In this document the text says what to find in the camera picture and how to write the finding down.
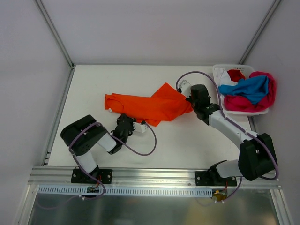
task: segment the gray wall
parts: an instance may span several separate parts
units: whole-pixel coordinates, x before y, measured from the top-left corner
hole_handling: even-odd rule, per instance
[[[295,224],[300,224],[300,1],[284,0],[246,64],[277,80],[277,98],[270,112],[257,116],[261,132],[275,145],[280,179]]]
[[[237,63],[273,0],[43,0],[74,63]]]
[[[0,224],[16,224],[68,73],[34,2],[0,1]]]

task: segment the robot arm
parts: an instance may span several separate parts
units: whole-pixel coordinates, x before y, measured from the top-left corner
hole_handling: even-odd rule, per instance
[[[241,131],[241,129],[247,129],[238,125],[234,119],[228,116],[225,118],[220,107],[210,103],[210,97],[204,85],[191,86],[183,80],[179,84],[179,88],[179,91],[187,97],[187,101],[192,104],[197,117],[207,125],[219,130],[240,149],[239,159],[226,160],[213,165],[206,176],[214,177],[215,183],[222,184],[223,178],[243,176],[247,180],[254,180],[274,169],[273,162],[263,146]],[[259,135],[253,131],[247,131],[247,133],[257,137],[268,147],[277,164],[271,137],[268,134]]]

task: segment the pink cloth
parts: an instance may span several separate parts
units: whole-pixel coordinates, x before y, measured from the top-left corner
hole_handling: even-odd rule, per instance
[[[269,93],[256,105],[253,105],[247,98],[243,96],[226,95],[224,98],[224,105],[227,110],[241,111],[241,112],[259,112],[267,109],[274,104],[276,97],[276,82],[271,74],[264,72],[253,72],[249,78],[265,75],[269,78]]]

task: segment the orange shirt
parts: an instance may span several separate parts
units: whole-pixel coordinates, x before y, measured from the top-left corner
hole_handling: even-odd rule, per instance
[[[172,121],[178,116],[191,112],[192,106],[186,97],[165,83],[151,97],[111,94],[105,95],[105,109],[125,113],[136,118],[137,122],[146,120],[157,126],[160,121]]]

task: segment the purple cable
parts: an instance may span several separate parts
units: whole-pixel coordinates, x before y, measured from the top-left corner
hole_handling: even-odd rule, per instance
[[[217,90],[217,96],[218,96],[219,106],[220,106],[220,111],[221,111],[222,116],[223,116],[227,121],[229,121],[231,124],[233,124],[235,127],[237,127],[238,129],[240,129],[243,133],[245,133],[245,134],[248,135],[249,137],[251,137],[251,138],[253,138],[254,140],[256,140],[258,143],[260,143],[260,144],[263,146],[263,148],[266,150],[266,152],[267,152],[269,158],[271,159],[271,161],[272,161],[272,163],[273,163],[273,165],[274,165],[274,168],[275,168],[275,177],[273,177],[273,178],[268,178],[268,177],[263,177],[263,176],[262,176],[261,178],[263,178],[263,179],[265,179],[265,180],[276,180],[276,179],[278,178],[278,176],[279,176],[279,170],[278,170],[278,166],[277,166],[277,164],[276,164],[276,162],[275,162],[275,159],[274,159],[274,157],[272,156],[272,153],[270,152],[270,150],[268,149],[268,147],[267,147],[261,140],[259,140],[259,139],[258,139],[257,137],[255,137],[254,135],[248,133],[248,132],[247,132],[244,128],[242,128],[239,124],[235,123],[234,121],[232,121],[231,119],[229,119],[229,118],[225,115],[225,113],[224,113],[224,111],[223,111],[223,108],[222,108],[222,104],[221,104],[221,94],[220,94],[219,88],[218,88],[217,84],[215,83],[215,81],[213,80],[213,78],[211,78],[211,76],[207,75],[207,74],[204,73],[204,72],[200,72],[200,71],[191,71],[191,72],[188,72],[188,73],[186,73],[186,74],[184,74],[184,75],[182,75],[181,77],[178,78],[178,80],[176,81],[176,90],[178,90],[178,83],[179,83],[179,80],[181,80],[181,79],[182,79],[183,77],[185,77],[186,75],[194,74],[194,73],[196,73],[196,74],[202,74],[202,75],[206,76],[206,77],[209,78],[210,81],[214,84],[214,86],[215,86],[215,88],[216,88],[216,90]]]
[[[38,203],[38,196],[37,196],[37,199],[36,199],[35,203],[36,203],[36,205],[37,205],[39,208],[41,208],[41,209],[43,209],[43,210],[55,210],[55,209],[58,209],[60,206],[65,205],[66,203],[68,203],[69,201],[71,201],[73,198],[76,198],[76,197],[78,197],[78,195],[74,195],[74,196],[70,197],[68,200],[66,200],[65,202],[63,202],[62,204],[60,204],[60,205],[58,205],[58,206],[55,206],[55,207],[49,207],[49,208],[48,208],[48,207],[41,206],[41,205]]]
[[[154,140],[155,140],[154,147],[153,147],[152,151],[149,152],[149,153],[147,153],[147,154],[142,154],[142,153],[139,153],[139,152],[135,151],[135,150],[132,149],[130,146],[128,146],[126,143],[124,143],[124,142],[121,141],[119,138],[117,138],[117,137],[115,137],[115,136],[113,136],[113,135],[111,135],[111,137],[112,137],[113,139],[117,140],[118,142],[120,142],[121,144],[123,144],[126,148],[128,148],[128,149],[131,150],[131,151],[133,151],[135,154],[137,154],[137,155],[139,155],[139,156],[148,156],[148,155],[151,155],[151,154],[154,152],[154,150],[155,150],[155,148],[156,148],[156,144],[157,144],[158,141],[157,141],[156,135],[155,135],[155,133],[154,133],[154,130],[149,126],[148,123],[145,123],[145,124],[146,124],[146,126],[149,127],[149,129],[152,131],[153,136],[154,136]]]
[[[236,189],[230,195],[228,195],[223,201],[216,201],[216,202],[211,202],[211,203],[208,203],[208,204],[202,204],[201,202],[198,201],[198,199],[196,199],[196,201],[198,202],[199,205],[204,206],[204,207],[210,206],[210,205],[212,205],[214,203],[225,202],[225,201],[227,201],[228,198],[230,198],[231,196],[233,196],[239,190],[239,188],[240,188],[240,186],[242,184],[242,180],[243,180],[243,177],[240,177],[240,182],[239,182],[238,186],[236,187]]]

